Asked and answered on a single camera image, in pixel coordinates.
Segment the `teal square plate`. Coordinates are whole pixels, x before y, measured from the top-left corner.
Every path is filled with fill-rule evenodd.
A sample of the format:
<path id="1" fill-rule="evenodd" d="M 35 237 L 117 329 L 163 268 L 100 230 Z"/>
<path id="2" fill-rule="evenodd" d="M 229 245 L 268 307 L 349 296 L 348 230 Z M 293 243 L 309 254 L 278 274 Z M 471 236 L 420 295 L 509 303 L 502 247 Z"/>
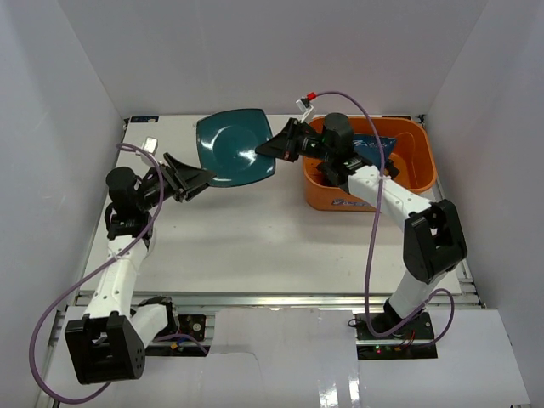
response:
<path id="1" fill-rule="evenodd" d="M 258 183 L 275 174 L 275 159 L 256 148 L 272 138 L 263 110 L 224 110 L 195 125 L 196 149 L 202 168 L 215 174 L 210 185 L 233 188 Z"/>

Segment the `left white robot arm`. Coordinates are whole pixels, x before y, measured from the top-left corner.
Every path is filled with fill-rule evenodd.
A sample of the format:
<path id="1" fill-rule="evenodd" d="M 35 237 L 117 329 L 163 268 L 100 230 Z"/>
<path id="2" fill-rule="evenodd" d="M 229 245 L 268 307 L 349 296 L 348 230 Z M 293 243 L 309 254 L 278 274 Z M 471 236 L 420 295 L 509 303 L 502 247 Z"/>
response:
<path id="1" fill-rule="evenodd" d="M 179 331 L 170 297 L 155 296 L 132 306 L 140 266 L 155 242 L 151 210 L 168 198 L 189 201 L 205 190 L 214 173 L 164 154 L 164 162 L 140 178 L 130 167 L 106 176 L 108 257 L 82 317 L 65 328 L 65 340 L 81 384 L 111 383 L 142 376 L 145 350 Z"/>

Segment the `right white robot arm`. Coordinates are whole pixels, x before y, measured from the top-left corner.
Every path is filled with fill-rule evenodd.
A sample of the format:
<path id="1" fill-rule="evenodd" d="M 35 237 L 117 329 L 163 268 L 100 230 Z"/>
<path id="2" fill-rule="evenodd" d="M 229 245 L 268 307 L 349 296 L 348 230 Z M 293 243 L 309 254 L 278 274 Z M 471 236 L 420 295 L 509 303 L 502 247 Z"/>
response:
<path id="1" fill-rule="evenodd" d="M 363 323 L 374 338 L 401 339 L 413 331 L 414 319 L 442 291 L 439 282 L 466 258 L 468 248 L 454 203 L 430 201 L 409 191 L 396 182 L 397 173 L 386 159 L 374 165 L 355 150 L 357 122 L 357 117 L 330 113 L 315 128 L 291 118 L 255 151 L 286 162 L 299 157 L 319 161 L 318 171 L 332 186 L 397 224 L 403 234 L 405 273 L 382 313 L 366 313 Z"/>

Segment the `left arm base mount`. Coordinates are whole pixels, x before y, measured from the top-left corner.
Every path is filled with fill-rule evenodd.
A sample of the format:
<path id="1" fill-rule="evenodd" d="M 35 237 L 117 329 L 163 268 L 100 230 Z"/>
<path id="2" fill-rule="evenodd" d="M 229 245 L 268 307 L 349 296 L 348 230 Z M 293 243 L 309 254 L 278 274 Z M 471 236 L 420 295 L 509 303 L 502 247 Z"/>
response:
<path id="1" fill-rule="evenodd" d="M 208 347 L 204 345 L 204 341 L 207 317 L 204 314 L 179 314 L 178 323 L 178 332 L 166 338 L 171 343 L 170 348 L 181 354 L 206 355 Z"/>

